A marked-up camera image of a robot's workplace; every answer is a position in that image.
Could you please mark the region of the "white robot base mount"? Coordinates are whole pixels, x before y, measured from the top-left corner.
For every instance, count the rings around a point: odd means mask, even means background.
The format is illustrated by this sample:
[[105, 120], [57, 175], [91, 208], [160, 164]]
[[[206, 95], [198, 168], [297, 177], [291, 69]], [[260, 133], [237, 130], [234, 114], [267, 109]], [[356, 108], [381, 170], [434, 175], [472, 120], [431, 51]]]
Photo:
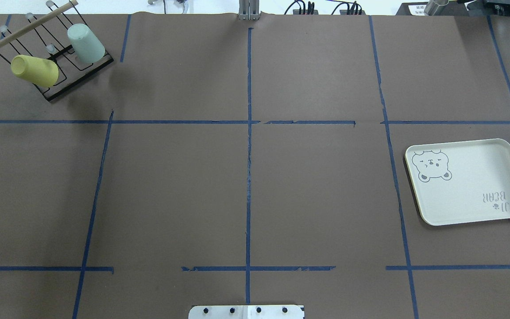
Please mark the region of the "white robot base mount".
[[199, 305], [189, 319], [305, 319], [302, 305]]

